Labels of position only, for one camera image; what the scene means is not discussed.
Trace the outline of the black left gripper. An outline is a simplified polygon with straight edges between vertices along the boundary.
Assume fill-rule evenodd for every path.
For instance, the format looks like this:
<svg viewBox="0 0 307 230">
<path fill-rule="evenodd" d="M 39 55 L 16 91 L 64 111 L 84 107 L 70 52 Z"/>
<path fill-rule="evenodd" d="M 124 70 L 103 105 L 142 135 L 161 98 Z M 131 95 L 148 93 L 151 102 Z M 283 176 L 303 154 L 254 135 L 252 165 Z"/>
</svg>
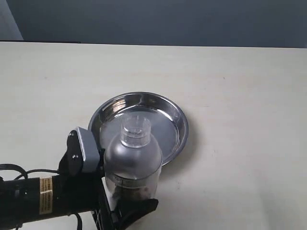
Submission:
<svg viewBox="0 0 307 230">
<path fill-rule="evenodd" d="M 102 183 L 105 177 L 104 154 L 105 149 L 99 150 L 100 160 L 93 173 L 79 173 L 72 176 L 68 171 L 66 152 L 59 163 L 59 173 L 63 179 L 61 195 L 62 205 L 68 210 L 68 215 L 77 218 L 76 229 L 83 229 L 81 212 L 92 211 L 94 223 L 98 230 L 125 230 L 139 219 L 156 211 L 158 200 L 119 200 L 111 214 L 107 201 L 106 190 Z"/>
</svg>

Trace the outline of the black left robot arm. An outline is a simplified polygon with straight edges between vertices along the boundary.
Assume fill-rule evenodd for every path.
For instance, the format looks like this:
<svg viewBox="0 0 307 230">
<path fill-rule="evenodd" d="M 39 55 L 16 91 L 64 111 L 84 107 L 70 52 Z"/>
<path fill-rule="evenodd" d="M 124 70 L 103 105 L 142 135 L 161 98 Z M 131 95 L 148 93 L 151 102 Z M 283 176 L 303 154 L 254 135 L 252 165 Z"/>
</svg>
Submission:
<svg viewBox="0 0 307 230">
<path fill-rule="evenodd" d="M 69 173 L 65 154 L 54 176 L 30 178 L 15 164 L 1 164 L 2 171 L 18 171 L 14 180 L 0 181 L 0 228 L 18 230 L 23 224 L 45 219 L 75 215 L 77 229 L 83 229 L 80 213 L 91 211 L 99 230 L 125 230 L 133 223 L 156 210 L 158 200 L 119 200 L 111 210 L 98 167 L 92 173 Z"/>
</svg>

